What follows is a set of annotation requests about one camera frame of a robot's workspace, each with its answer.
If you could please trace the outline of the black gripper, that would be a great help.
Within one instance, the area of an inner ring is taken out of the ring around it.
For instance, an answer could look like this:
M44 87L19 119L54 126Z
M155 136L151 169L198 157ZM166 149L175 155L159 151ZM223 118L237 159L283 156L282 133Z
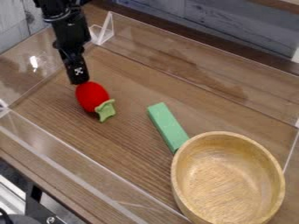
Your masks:
M83 84L90 80L90 70L83 57L84 44L90 42L90 29L83 10L51 10L46 15L51 23L55 41L54 47L60 52L70 83Z

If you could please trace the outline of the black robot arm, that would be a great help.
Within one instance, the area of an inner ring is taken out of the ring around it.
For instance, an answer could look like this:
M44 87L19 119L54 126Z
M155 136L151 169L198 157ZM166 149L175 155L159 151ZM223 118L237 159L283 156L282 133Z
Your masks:
M67 70L70 83L79 85L90 80L90 70L83 57L84 45L91 41L88 22L82 6L90 0L32 0L42 9L43 21L55 33L54 48Z

